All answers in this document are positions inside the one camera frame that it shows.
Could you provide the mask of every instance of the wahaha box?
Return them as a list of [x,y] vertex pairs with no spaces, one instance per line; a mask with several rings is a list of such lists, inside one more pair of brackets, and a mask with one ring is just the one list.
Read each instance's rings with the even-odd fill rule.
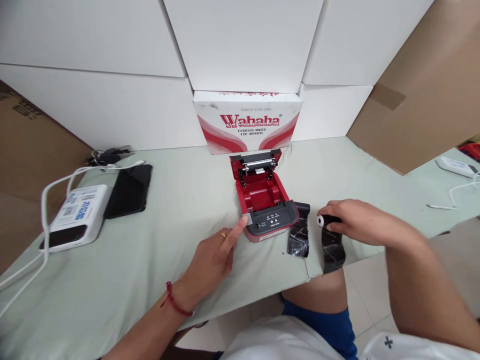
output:
[[286,147],[302,108],[292,93],[195,91],[198,121],[212,154]]

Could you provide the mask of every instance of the wahaha logo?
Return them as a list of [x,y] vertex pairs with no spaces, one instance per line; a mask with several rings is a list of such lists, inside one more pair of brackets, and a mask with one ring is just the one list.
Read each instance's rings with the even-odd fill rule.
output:
[[251,128],[257,126],[279,126],[280,119],[278,117],[268,117],[265,115],[264,117],[254,118],[247,116],[246,118],[239,118],[240,115],[220,115],[221,119],[225,123],[227,128]]

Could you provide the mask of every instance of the tiled floor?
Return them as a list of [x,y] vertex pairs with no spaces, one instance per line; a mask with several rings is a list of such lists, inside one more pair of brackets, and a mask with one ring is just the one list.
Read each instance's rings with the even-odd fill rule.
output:
[[[432,247],[465,298],[475,316],[480,316],[480,221],[466,221],[450,234],[434,237]],[[385,256],[378,254],[345,267],[350,319],[355,332],[355,344],[361,353],[379,331],[397,333],[390,310]],[[179,343],[181,348],[223,351],[235,335],[256,320],[281,314],[283,305],[273,295],[242,307],[191,330]]]

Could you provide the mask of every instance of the white power bank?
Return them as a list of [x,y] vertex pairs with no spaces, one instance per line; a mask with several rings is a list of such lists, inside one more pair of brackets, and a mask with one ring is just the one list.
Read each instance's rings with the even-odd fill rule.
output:
[[478,173],[478,170],[472,166],[468,165],[465,162],[453,160],[449,157],[441,156],[435,159],[436,164],[443,170],[447,170],[449,172],[463,175],[467,178],[474,178],[475,174]]
[[[101,184],[72,190],[50,225],[49,252],[90,244],[99,235],[112,188]],[[44,242],[40,251],[45,251]]]

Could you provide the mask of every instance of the person's left hand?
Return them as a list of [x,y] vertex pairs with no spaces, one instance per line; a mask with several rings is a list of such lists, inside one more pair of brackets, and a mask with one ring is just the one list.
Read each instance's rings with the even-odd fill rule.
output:
[[247,222],[248,217],[243,216],[233,229],[224,227],[200,241],[185,274],[174,284],[184,297],[181,302],[186,310],[193,309],[230,274],[234,261],[234,246]]

